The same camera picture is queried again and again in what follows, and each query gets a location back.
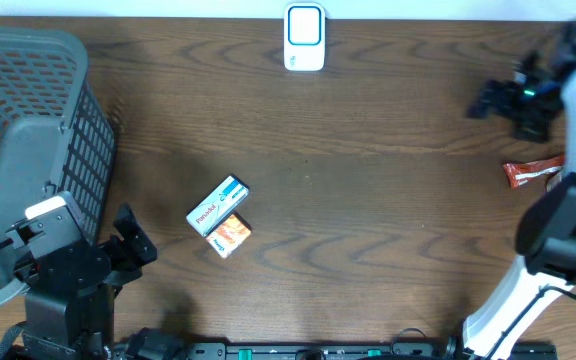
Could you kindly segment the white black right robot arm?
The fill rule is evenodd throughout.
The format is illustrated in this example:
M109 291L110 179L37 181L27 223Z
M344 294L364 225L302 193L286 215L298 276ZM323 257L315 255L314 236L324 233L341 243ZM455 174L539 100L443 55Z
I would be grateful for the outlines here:
M461 348L471 359L507 359L527 328L576 286L576 53L560 55L546 78L527 76L517 99L528 109L554 94L567 117L561 180L523 216L517 255L484 305L462 328Z

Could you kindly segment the orange small box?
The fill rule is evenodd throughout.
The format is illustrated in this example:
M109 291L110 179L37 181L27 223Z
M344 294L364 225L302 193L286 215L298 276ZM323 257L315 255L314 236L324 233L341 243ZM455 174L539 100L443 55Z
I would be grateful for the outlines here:
M248 223L237 212L233 212L206 237L206 240L222 259L226 259L251 234L252 229Z

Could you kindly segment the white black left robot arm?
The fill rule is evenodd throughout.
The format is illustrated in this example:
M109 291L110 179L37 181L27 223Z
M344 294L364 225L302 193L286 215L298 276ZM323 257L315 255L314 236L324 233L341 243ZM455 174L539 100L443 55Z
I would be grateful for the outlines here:
M157 258L128 204L113 225L116 234L92 244L62 205L13 226L7 234L18 252L13 274L28 290L25 319L4 334L0 359L111 357L115 299Z

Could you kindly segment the orange Top chocolate bar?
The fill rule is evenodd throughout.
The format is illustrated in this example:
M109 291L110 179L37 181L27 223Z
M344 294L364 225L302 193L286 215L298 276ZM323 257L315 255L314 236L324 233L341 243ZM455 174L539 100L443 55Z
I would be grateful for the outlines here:
M538 177L559 173L564 165L565 157L558 155L545 160L527 163L506 163L502 165L511 188L518 188Z

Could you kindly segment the white blue Panadol box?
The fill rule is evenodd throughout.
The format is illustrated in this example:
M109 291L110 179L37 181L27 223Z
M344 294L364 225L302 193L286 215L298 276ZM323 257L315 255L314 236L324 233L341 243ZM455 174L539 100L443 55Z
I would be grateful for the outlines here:
M206 237L247 198L249 192L246 184L229 175L189 212L186 220Z

